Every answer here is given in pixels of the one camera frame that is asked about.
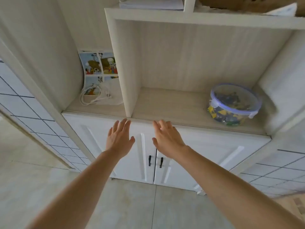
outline tiled wall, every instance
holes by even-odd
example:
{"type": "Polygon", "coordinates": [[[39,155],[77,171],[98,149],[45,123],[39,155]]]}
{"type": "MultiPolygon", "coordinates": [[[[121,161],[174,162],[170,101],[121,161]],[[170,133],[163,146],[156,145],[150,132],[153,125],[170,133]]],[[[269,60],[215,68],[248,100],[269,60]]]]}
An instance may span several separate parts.
{"type": "Polygon", "coordinates": [[[277,150],[239,175],[272,198],[305,191],[305,152],[277,150]]]}
{"type": "Polygon", "coordinates": [[[90,164],[1,58],[0,109],[78,172],[90,164]]]}

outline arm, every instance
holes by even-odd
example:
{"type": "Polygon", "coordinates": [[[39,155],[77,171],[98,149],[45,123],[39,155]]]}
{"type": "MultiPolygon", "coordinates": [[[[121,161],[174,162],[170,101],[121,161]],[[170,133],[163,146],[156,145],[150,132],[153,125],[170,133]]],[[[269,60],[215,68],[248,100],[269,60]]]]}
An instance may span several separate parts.
{"type": "Polygon", "coordinates": [[[169,121],[153,125],[156,148],[189,172],[237,229],[305,228],[301,220],[253,186],[186,146],[169,121]]]}
{"type": "Polygon", "coordinates": [[[115,122],[109,130],[106,151],[75,178],[27,227],[28,229],[86,227],[110,173],[131,149],[127,119],[115,122]]]}

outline white door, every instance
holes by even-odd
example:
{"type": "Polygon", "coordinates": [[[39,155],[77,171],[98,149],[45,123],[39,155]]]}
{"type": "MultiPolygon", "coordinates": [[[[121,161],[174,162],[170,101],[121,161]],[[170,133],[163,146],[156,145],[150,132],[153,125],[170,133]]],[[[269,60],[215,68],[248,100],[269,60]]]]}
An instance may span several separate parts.
{"type": "MultiPolygon", "coordinates": [[[[263,135],[180,125],[175,125],[175,127],[186,145],[227,170],[235,167],[271,140],[269,136],[263,135]]],[[[184,168],[159,151],[157,152],[154,184],[192,191],[202,190],[184,168]]]]}
{"type": "MultiPolygon", "coordinates": [[[[122,118],[77,113],[63,113],[63,116],[95,157],[105,150],[107,134],[114,122],[122,120],[122,118]]],[[[130,126],[130,136],[135,137],[135,144],[118,162],[110,177],[153,183],[156,148],[152,142],[154,137],[152,124],[133,121],[130,126]]]]}

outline forearm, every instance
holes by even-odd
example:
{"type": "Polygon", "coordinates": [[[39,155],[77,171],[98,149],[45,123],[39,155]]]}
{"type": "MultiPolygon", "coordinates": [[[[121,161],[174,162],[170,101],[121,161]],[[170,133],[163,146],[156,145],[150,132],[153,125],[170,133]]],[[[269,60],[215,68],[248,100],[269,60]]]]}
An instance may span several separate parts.
{"type": "Polygon", "coordinates": [[[28,228],[85,228],[119,160],[120,157],[113,151],[101,153],[28,228]]]}
{"type": "Polygon", "coordinates": [[[239,228],[304,228],[260,191],[185,146],[174,159],[187,170],[224,215],[239,228]]]}

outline floor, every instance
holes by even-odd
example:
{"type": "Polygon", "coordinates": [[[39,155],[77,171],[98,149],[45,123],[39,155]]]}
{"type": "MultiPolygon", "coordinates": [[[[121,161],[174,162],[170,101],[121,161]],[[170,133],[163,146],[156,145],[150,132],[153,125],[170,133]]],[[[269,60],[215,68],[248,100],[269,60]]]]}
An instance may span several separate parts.
{"type": "MultiPolygon", "coordinates": [[[[0,120],[0,228],[20,229],[78,173],[0,120]]],[[[87,229],[233,226],[206,196],[125,180],[109,180],[87,229]]]]}

